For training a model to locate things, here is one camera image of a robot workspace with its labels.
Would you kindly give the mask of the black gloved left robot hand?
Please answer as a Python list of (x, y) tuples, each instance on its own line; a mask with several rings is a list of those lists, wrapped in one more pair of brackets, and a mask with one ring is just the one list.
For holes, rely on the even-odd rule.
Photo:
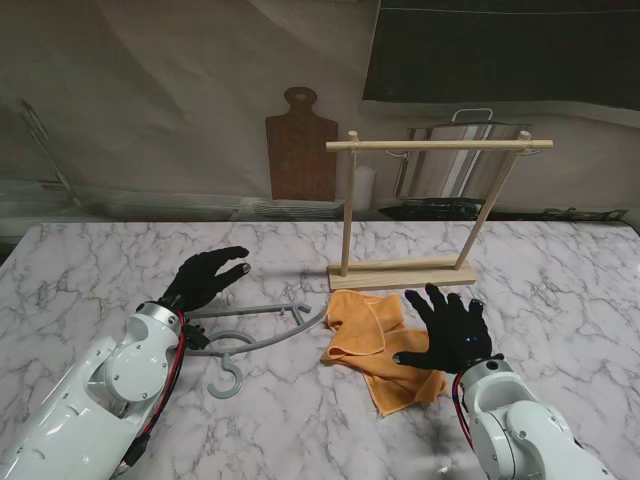
[(248, 263), (241, 263), (220, 273), (227, 262), (244, 259), (249, 251), (232, 246), (191, 256), (178, 272), (158, 303), (165, 308), (192, 312), (207, 306), (221, 293), (250, 271)]

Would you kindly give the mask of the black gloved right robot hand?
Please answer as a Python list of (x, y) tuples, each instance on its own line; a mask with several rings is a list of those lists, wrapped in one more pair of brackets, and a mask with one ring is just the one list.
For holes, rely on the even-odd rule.
[(426, 326), (429, 347), (424, 352), (395, 353), (396, 364), (456, 375), (480, 361), (504, 359), (503, 354), (493, 353), (481, 301), (472, 299), (465, 306), (457, 293), (444, 296), (431, 283), (425, 292), (429, 300), (415, 290), (406, 290), (405, 298)]

